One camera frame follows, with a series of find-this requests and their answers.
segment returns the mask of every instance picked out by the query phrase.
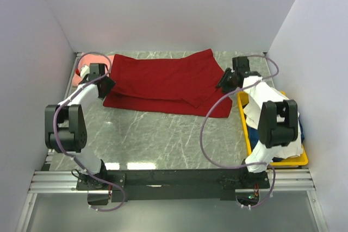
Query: blue cloth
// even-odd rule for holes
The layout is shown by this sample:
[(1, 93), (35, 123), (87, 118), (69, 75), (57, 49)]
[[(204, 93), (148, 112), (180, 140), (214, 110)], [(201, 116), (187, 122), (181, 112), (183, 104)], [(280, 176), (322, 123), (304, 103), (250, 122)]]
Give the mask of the blue cloth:
[[(303, 134), (303, 127), (300, 120), (299, 120), (299, 123), (300, 123), (300, 129), (301, 129), (301, 143), (303, 143), (303, 141), (305, 140), (305, 135)], [(248, 130), (251, 151), (253, 151), (257, 142), (259, 141), (259, 134), (257, 132), (257, 129), (251, 128), (248, 125), (247, 125), (247, 130)], [(280, 162), (282, 160), (283, 160), (282, 158), (276, 158), (276, 157), (273, 158), (273, 162)]]

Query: pink cloth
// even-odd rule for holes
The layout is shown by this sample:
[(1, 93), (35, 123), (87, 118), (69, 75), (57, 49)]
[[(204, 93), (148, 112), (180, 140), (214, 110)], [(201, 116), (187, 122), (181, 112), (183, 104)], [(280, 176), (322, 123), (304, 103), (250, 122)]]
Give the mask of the pink cloth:
[[(114, 55), (108, 55), (108, 58), (110, 58), (111, 63), (114, 61), (114, 57)], [(78, 69), (81, 70), (82, 66), (89, 66), (91, 63), (106, 64), (108, 68), (110, 66), (109, 61), (105, 57), (96, 54), (88, 54), (85, 57), (82, 57), (80, 63), (78, 64)], [(72, 78), (72, 86), (76, 87), (80, 81), (82, 81), (82, 78), (74, 73), (74, 76)]]

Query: black motor joint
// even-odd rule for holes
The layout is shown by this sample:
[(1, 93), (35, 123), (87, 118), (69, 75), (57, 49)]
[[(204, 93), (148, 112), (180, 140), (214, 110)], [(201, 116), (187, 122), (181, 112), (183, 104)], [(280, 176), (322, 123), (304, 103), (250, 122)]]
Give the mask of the black motor joint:
[(258, 72), (250, 71), (248, 57), (232, 58), (232, 68), (227, 68), (223, 73), (216, 88), (221, 88), (223, 93), (234, 91), (237, 87), (242, 88), (244, 78), (249, 76), (261, 76)]
[[(99, 173), (94, 174), (94, 176), (99, 178), (99, 179), (102, 179), (102, 180), (108, 180), (107, 168), (105, 166), (104, 161), (101, 160), (101, 162), (102, 162), (101, 169), (100, 169)], [(100, 182), (100, 181), (92, 178), (88, 174), (82, 174), (80, 172), (78, 172), (78, 174), (79, 174), (79, 176), (78, 176), (79, 177), (79, 181), (78, 182), (82, 182), (84, 184), (90, 185), (93, 188), (95, 188), (96, 190), (102, 190), (102, 189), (105, 189), (108, 186), (108, 184)]]

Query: red cloth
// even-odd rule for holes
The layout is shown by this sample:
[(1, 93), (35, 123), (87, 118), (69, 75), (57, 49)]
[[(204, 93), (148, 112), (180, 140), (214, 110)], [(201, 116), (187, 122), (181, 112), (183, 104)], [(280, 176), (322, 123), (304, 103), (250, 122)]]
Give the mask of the red cloth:
[[(110, 74), (116, 85), (103, 105), (205, 116), (223, 96), (215, 88), (222, 74), (211, 49), (181, 59), (137, 60), (116, 54)], [(211, 117), (226, 118), (231, 107), (226, 98)]]

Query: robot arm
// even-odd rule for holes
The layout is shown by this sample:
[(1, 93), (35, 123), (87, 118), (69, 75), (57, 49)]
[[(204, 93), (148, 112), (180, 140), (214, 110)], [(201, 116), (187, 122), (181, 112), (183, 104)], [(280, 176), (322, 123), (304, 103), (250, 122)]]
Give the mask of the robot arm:
[[(221, 87), (222, 92), (229, 93), (238, 87), (250, 86), (258, 80), (261, 80), (258, 72), (251, 72), (249, 60), (247, 57), (235, 57), (232, 59), (233, 69), (225, 70), (217, 88)], [(259, 93), (271, 94), (273, 89), (265, 83), (260, 83), (246, 92), (251, 98), (256, 98)], [(260, 118), (258, 122), (259, 141), (245, 159), (246, 164), (254, 162), (265, 162), (269, 164), (275, 155), (288, 146), (290, 142), (295, 141), (298, 136), (298, 113), (297, 103), (294, 100), (279, 99), (272, 101), (259, 102), (261, 107)], [(283, 122), (278, 122), (277, 117), (284, 118)], [(251, 173), (259, 173), (267, 169), (267, 165), (252, 165), (247, 167)]]
[[(108, 77), (87, 85), (91, 81), (105, 74), (105, 64), (91, 64), (89, 68), (84, 66), (82, 70), (82, 82), (77, 90), (58, 105), (49, 105), (45, 108), (45, 143), (47, 148), (54, 149), (61, 153), (53, 132), (53, 116), (57, 107), (66, 101), (70, 101), (58, 115), (58, 135), (64, 149), (74, 155), (92, 174), (105, 175), (104, 162), (99, 159), (90, 148), (85, 148), (87, 143), (87, 131), (84, 122), (83, 111), (97, 98), (103, 99), (114, 87), (115, 83)], [(74, 99), (71, 99), (76, 92), (83, 89)]]

